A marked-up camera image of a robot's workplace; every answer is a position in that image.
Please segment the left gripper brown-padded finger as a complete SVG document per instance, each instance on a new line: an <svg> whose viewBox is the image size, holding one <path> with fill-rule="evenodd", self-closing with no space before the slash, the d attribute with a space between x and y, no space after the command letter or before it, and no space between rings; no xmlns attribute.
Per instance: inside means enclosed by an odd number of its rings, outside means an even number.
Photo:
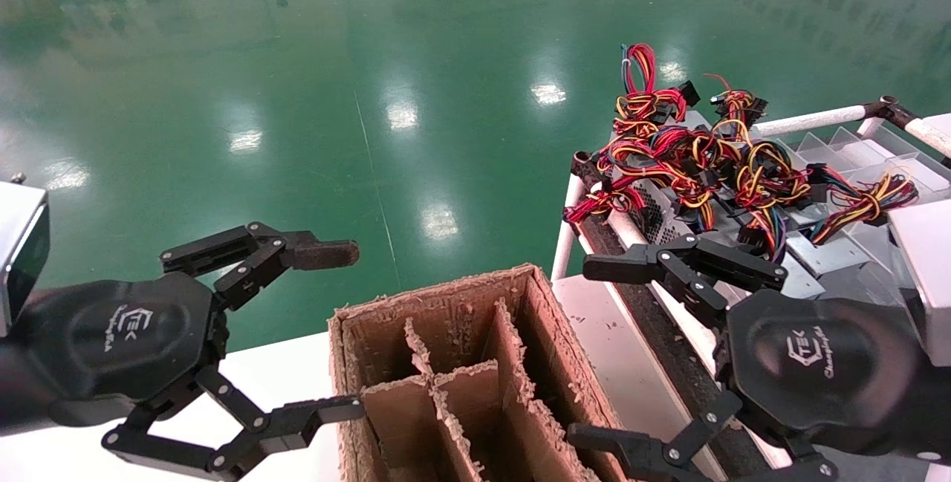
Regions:
<svg viewBox="0 0 951 482"><path fill-rule="evenodd" d="M288 270L350 267L359 256L354 241L319 241L310 231L280 232L252 222L166 250L160 264L165 273L193 278L227 268L214 293L221 309L238 310Z"/></svg>

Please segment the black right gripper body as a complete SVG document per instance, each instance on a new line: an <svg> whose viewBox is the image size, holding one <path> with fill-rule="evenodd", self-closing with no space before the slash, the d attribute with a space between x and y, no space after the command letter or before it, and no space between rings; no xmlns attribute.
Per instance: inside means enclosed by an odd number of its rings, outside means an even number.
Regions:
<svg viewBox="0 0 951 482"><path fill-rule="evenodd" d="M927 444L927 359L899 306L759 290L724 317L717 377L737 417L777 447L799 437L850 454Z"/></svg>

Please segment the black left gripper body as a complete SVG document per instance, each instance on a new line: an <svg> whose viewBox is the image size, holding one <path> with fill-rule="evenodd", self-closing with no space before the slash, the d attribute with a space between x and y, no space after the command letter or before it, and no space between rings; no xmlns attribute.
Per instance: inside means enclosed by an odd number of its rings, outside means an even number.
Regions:
<svg viewBox="0 0 951 482"><path fill-rule="evenodd" d="M184 273L42 290L15 323L15 384L45 401L153 400L225 342L211 289Z"/></svg>

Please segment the left gripper black-padded finger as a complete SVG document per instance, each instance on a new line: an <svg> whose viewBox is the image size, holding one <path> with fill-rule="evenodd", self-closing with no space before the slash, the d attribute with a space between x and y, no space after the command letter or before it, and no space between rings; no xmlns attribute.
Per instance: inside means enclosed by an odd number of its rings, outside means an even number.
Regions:
<svg viewBox="0 0 951 482"><path fill-rule="evenodd" d="M217 449L152 435L160 418L208 394L241 425ZM133 408L128 418L102 439L102 446L139 467L214 481L240 481L268 456L306 449L322 426L359 420L366 408L357 395L285 404L265 412L215 366L190 371L175 388Z"/></svg>

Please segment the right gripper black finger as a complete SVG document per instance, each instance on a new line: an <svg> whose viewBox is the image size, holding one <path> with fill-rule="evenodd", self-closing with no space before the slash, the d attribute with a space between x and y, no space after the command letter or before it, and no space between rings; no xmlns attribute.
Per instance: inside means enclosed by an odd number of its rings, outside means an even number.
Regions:
<svg viewBox="0 0 951 482"><path fill-rule="evenodd" d="M727 300L714 289L717 281L756 293L779 292L787 279L784 267L709 239L686 235L665 245L631 245L624 254L590 254L582 275L614 284L659 283L704 327L722 329Z"/></svg>
<svg viewBox="0 0 951 482"><path fill-rule="evenodd" d="M643 432L573 423L567 441L578 449L614 455L629 480L710 481L692 467L693 456L727 427L743 410L741 398L722 391L703 414L694 417L670 443ZM791 465L737 478L737 481L837 481L839 469L802 440L785 442Z"/></svg>

